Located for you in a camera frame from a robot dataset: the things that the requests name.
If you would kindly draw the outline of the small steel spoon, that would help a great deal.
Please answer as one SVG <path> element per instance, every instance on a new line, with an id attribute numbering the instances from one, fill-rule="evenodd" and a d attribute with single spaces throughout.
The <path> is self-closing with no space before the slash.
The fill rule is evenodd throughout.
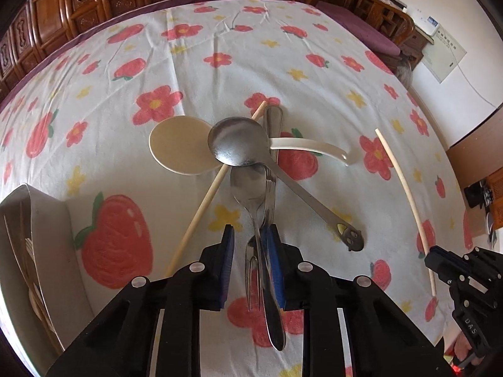
<path id="1" fill-rule="evenodd" d="M 277 351 L 285 348 L 285 331 L 279 306 L 271 289 L 267 260 L 263 251 L 258 212 L 265 200 L 266 179 L 264 168 L 232 167 L 230 173 L 231 192 L 235 200 L 248 212 L 253 226 L 256 256 L 257 285 L 260 308 L 264 311 L 269 340 Z"/>

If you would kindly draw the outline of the light wooden chopstick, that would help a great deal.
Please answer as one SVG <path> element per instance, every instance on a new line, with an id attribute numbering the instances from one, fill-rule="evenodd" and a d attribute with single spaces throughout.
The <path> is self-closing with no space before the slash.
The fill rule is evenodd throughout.
<path id="1" fill-rule="evenodd" d="M 400 166 L 398 160 L 396 159 L 390 145 L 388 144 L 387 140 L 385 139 L 384 135 L 381 133 L 381 131 L 378 128 L 375 129 L 375 133 L 376 133 L 377 137 L 379 138 L 379 141 L 380 141 L 381 145 L 383 146 L 387 156 L 389 157 L 389 159 L 393 165 L 393 168 L 395 168 L 395 172 L 397 174 L 398 180 L 401 183 L 401 188 L 403 189 L 403 191 L 405 193 L 405 196 L 407 198 L 407 203 L 411 209 L 413 219 L 414 219 L 414 222 L 416 224 L 416 227 L 417 227 L 417 230 L 419 233 L 419 239 L 420 239 L 421 245 L 423 247 L 424 254 L 428 255 L 428 253 L 430 253 L 430 246 L 427 241 L 427 237 L 425 234 L 425 228 L 424 228 L 423 222 L 420 218 L 419 210 L 418 210 L 416 202 L 414 200 L 413 193 L 408 185 L 407 178 L 405 177 L 405 174 L 402 172 L 401 166 Z"/>
<path id="2" fill-rule="evenodd" d="M 192 238 L 194 233 L 196 232 L 196 229 L 202 220 L 206 210 L 209 208 L 209 206 L 212 203 L 213 198 L 218 192 L 218 189 L 221 185 L 221 183 L 224 181 L 224 178 L 229 171 L 229 166 L 226 164 L 223 164 L 222 167 L 219 169 L 217 175 L 215 176 L 214 180 L 212 181 L 212 184 L 208 188 L 205 196 L 203 197 L 200 206 L 197 208 L 194 217 L 191 219 L 188 228 L 186 229 L 185 233 L 183 234 L 183 237 L 178 244 L 176 251 L 174 255 L 172 256 L 170 260 L 170 264 L 168 264 L 168 267 L 166 268 L 164 275 L 165 276 L 172 276 L 176 272 L 176 268 L 178 268 L 178 264 L 180 259 L 182 259 L 183 252 L 185 248 L 188 246 L 189 240 Z"/>

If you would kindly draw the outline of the large steel spoon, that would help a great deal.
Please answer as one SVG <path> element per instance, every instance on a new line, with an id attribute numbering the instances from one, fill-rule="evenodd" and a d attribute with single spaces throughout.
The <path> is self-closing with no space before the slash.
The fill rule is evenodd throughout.
<path id="1" fill-rule="evenodd" d="M 248 167 L 262 164 L 276 178 L 283 181 L 297 196 L 311 207 L 330 227 L 345 229 L 339 237 L 351 251 L 359 252 L 364 248 L 362 232 L 350 223 L 335 215 L 323 203 L 317 200 L 295 180 L 293 180 L 274 161 L 269 153 L 272 140 L 261 125 L 246 117 L 229 117 L 214 125 L 208 133 L 208 147 L 214 157 L 232 167 Z"/>

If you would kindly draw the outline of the grey metal rectangular tin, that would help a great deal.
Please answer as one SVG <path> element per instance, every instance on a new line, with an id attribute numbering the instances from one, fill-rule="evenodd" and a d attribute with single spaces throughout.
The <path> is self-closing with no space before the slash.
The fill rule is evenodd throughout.
<path id="1" fill-rule="evenodd" d="M 34 374 L 92 320 L 67 205 L 22 184 L 1 202 L 1 330 Z"/>

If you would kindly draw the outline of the wooden side table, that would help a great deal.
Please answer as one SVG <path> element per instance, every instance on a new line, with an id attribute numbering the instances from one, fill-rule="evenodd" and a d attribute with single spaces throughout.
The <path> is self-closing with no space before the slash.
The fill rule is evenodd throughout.
<path id="1" fill-rule="evenodd" d="M 433 38 L 417 26 L 414 28 L 413 33 L 403 41 L 401 44 L 401 55 L 407 59 L 412 71 L 423 59 L 423 50 L 425 47 L 433 44 Z"/>

